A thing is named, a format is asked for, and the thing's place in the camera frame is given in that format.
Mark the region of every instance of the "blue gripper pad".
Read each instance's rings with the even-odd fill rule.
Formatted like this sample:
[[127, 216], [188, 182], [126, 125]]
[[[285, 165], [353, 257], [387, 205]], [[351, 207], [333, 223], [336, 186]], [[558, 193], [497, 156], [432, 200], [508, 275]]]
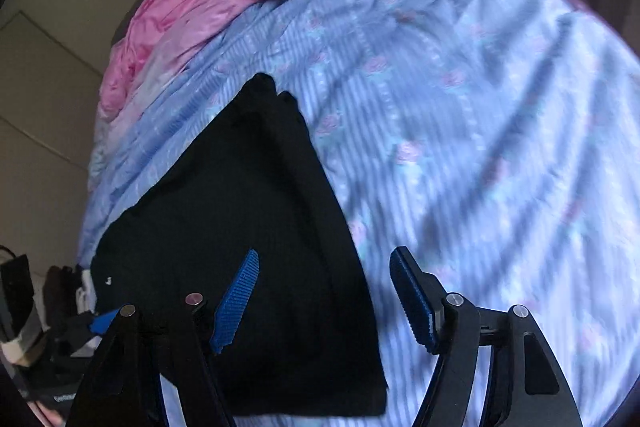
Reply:
[[406, 318], [414, 332], [415, 340], [418, 344], [425, 346], [427, 351], [434, 353], [440, 339], [438, 337], [439, 328], [436, 327], [434, 306], [430, 303], [430, 298], [425, 293], [422, 284], [422, 279], [428, 274], [420, 270], [411, 253], [405, 247], [396, 248], [391, 253], [389, 271]]
[[216, 309], [214, 330], [209, 345], [217, 355], [222, 352], [223, 347], [231, 344], [236, 336], [244, 309], [254, 291], [255, 282], [258, 280], [259, 272], [258, 253], [255, 250], [249, 250], [234, 281], [226, 290], [225, 296]]
[[94, 321], [89, 327], [91, 332], [95, 333], [96, 335], [103, 336], [109, 329], [109, 326], [111, 326], [111, 323], [113, 322], [113, 319], [115, 318], [118, 311], [119, 310], [112, 310], [103, 315], [98, 315], [97, 317], [95, 317]]

